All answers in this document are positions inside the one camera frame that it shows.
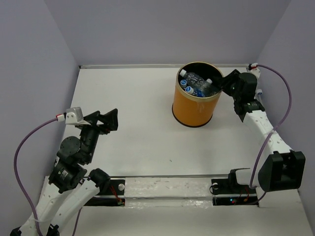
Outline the blue label bottle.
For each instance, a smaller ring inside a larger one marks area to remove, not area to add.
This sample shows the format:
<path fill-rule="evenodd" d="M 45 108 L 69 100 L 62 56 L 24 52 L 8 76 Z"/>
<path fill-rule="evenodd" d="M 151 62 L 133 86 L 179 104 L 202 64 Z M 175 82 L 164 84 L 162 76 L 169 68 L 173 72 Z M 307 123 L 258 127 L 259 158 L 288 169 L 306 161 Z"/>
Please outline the blue label bottle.
<path fill-rule="evenodd" d="M 186 86 L 184 91 L 189 95 L 201 98 L 211 97 L 218 93 L 218 91 L 212 86 L 210 87 Z"/>

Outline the orange bin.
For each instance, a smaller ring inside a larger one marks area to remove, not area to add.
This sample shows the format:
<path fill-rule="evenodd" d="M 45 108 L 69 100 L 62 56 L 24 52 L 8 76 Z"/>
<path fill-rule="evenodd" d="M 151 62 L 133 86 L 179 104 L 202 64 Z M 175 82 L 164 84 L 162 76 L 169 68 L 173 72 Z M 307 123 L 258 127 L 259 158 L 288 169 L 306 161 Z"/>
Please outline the orange bin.
<path fill-rule="evenodd" d="M 180 68 L 180 70 L 183 69 L 187 72 L 194 72 L 203 79 L 210 79 L 213 76 L 223 77 L 222 72 L 217 67 L 207 62 L 190 62 Z M 210 97 L 196 97 L 186 93 L 180 86 L 180 81 L 183 79 L 180 76 L 180 70 L 176 75 L 172 104 L 173 117 L 184 126 L 192 128 L 202 127 L 211 120 L 221 91 Z"/>

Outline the clear bottle front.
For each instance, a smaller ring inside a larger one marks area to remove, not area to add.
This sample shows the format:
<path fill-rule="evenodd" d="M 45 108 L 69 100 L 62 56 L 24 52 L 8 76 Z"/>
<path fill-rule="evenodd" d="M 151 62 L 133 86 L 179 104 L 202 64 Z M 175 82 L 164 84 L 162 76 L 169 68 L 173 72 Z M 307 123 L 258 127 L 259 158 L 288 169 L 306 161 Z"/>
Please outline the clear bottle front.
<path fill-rule="evenodd" d="M 199 87 L 203 85 L 212 85 L 213 81 L 211 79 L 204 80 L 199 75 L 193 73 L 193 72 L 187 72 L 186 70 L 182 69 L 179 72 L 179 75 L 183 77 L 184 80 L 186 80 L 187 85 L 193 87 Z"/>

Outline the clear bottle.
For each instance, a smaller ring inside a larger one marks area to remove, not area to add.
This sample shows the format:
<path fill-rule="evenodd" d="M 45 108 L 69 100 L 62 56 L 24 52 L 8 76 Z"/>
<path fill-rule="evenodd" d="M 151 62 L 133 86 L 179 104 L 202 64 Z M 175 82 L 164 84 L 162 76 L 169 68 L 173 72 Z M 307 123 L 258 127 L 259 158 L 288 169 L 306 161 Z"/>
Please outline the clear bottle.
<path fill-rule="evenodd" d="M 257 89 L 256 90 L 256 99 L 261 102 L 261 95 L 262 95 L 262 90 L 261 89 Z"/>
<path fill-rule="evenodd" d="M 179 75 L 183 77 L 184 80 L 186 80 L 187 85 L 193 87 L 199 87 L 203 85 L 212 85 L 213 81 L 211 79 L 204 80 L 199 75 L 193 73 L 193 72 L 187 72 L 186 70 L 182 69 L 179 72 Z"/>
<path fill-rule="evenodd" d="M 181 80 L 181 81 L 180 81 L 180 86 L 181 86 L 182 88 L 185 88 L 185 87 L 187 86 L 187 81 L 186 81 L 186 80 Z"/>

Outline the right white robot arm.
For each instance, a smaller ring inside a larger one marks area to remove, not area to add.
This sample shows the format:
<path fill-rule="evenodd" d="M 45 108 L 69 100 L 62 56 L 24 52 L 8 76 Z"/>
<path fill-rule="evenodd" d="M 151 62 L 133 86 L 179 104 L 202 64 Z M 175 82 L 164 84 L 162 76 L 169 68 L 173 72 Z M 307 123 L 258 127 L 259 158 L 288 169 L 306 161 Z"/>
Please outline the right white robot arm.
<path fill-rule="evenodd" d="M 237 193 L 247 185 L 264 192 L 298 189 L 301 186 L 306 158 L 294 151 L 277 132 L 263 105 L 255 98 L 257 77 L 250 72 L 233 70 L 219 81 L 224 93 L 234 101 L 234 111 L 257 138 L 261 146 L 250 168 L 234 169 L 226 181 L 227 189 Z"/>

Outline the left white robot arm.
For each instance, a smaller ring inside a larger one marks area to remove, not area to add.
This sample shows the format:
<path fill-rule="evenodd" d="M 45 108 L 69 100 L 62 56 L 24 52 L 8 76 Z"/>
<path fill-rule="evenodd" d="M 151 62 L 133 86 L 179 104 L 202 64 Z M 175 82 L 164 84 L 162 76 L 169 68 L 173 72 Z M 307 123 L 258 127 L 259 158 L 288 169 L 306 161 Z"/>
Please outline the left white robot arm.
<path fill-rule="evenodd" d="M 69 136 L 60 144 L 52 172 L 48 182 L 43 186 L 43 193 L 35 205 L 18 174 L 17 159 L 22 145 L 36 131 L 44 126 L 64 122 L 80 129 L 79 137 Z M 74 214 L 98 194 L 109 191 L 117 202 L 124 201 L 117 195 L 110 183 L 111 177 L 97 168 L 90 172 L 84 165 L 92 162 L 100 135 L 107 135 L 118 129 L 118 109 L 102 114 L 95 111 L 84 116 L 80 107 L 67 109 L 64 113 L 44 122 L 32 130 L 18 145 L 13 161 L 17 183 L 26 197 L 31 216 L 20 227 L 10 232 L 12 236 L 58 236 Z"/>

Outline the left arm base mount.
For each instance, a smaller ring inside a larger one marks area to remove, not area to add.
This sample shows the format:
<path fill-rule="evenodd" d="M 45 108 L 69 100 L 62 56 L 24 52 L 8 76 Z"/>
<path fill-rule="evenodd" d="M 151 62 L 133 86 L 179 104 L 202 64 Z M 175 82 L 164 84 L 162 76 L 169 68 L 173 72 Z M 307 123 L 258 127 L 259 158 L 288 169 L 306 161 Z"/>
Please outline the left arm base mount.
<path fill-rule="evenodd" d="M 100 192 L 85 203 L 87 207 L 124 207 L 125 184 L 123 178 L 112 178 L 108 187 L 103 187 Z"/>

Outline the metal rail front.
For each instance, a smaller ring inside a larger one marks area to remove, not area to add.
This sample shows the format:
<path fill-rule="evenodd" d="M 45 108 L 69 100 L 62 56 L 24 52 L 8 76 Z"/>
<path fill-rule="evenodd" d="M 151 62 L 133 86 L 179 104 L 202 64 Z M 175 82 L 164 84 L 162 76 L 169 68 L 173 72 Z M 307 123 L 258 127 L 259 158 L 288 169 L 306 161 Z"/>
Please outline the metal rail front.
<path fill-rule="evenodd" d="M 111 178 L 129 178 L 129 177 L 160 177 L 160 178 L 172 178 L 172 177 L 208 177 L 208 178 L 226 178 L 228 174 L 200 174 L 200 175 L 132 175 L 132 176 L 111 176 Z"/>

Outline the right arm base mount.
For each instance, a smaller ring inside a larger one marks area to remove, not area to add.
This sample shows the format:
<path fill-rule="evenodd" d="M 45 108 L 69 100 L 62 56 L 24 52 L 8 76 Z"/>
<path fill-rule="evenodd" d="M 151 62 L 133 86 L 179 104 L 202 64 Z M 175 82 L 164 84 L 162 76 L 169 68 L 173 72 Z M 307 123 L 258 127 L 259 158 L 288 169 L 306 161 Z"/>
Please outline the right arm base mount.
<path fill-rule="evenodd" d="M 213 206 L 258 205 L 255 189 L 238 183 L 233 185 L 227 178 L 212 179 L 209 191 L 213 195 Z"/>

